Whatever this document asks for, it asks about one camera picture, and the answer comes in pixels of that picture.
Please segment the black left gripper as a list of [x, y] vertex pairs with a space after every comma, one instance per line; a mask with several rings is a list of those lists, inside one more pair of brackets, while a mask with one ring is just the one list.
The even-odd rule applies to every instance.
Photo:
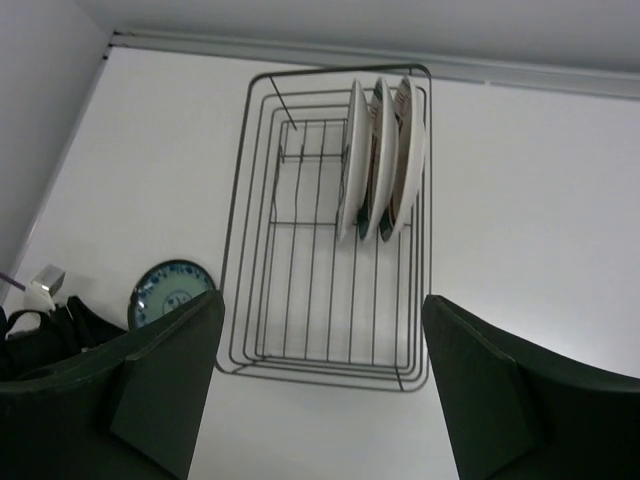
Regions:
[[[19, 320], [34, 314], [37, 328], [13, 334]], [[1, 380], [27, 379], [33, 371], [72, 358], [125, 333], [93, 312], [79, 297], [50, 311], [16, 310], [1, 315]]]

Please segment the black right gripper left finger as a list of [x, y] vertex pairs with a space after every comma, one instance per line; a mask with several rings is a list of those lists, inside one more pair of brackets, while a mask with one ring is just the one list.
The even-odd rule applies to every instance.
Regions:
[[225, 316], [208, 290], [159, 319], [1, 380], [5, 479], [185, 479]]

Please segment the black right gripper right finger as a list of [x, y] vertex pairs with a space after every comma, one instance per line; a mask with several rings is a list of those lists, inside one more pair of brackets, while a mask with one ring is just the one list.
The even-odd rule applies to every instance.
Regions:
[[501, 330], [440, 295], [422, 324], [462, 479], [636, 479], [639, 381]]

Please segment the blue floral green plate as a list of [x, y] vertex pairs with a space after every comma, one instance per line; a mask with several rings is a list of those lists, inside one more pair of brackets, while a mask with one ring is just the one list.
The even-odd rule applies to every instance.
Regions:
[[161, 262], [134, 286], [127, 308], [128, 327], [130, 330], [142, 328], [203, 292], [216, 289], [207, 270], [193, 261]]

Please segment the green red rimmed plate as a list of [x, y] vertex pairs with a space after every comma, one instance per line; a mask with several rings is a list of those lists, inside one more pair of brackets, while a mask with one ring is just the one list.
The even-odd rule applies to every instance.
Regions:
[[383, 77], [379, 77], [374, 86], [371, 114], [370, 168], [364, 204], [358, 214], [358, 234], [362, 241], [377, 235], [395, 184], [398, 124], [391, 90]]
[[399, 134], [396, 175], [391, 199], [379, 224], [384, 242], [396, 237], [410, 220], [420, 191], [425, 163], [425, 94], [413, 78], [405, 76], [398, 85], [393, 103]]

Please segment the white plate with teal rim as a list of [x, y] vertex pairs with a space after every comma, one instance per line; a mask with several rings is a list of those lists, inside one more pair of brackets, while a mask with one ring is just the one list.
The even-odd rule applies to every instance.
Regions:
[[355, 79], [349, 98], [344, 168], [337, 211], [336, 238], [342, 242], [364, 203], [370, 165], [371, 116], [364, 89]]

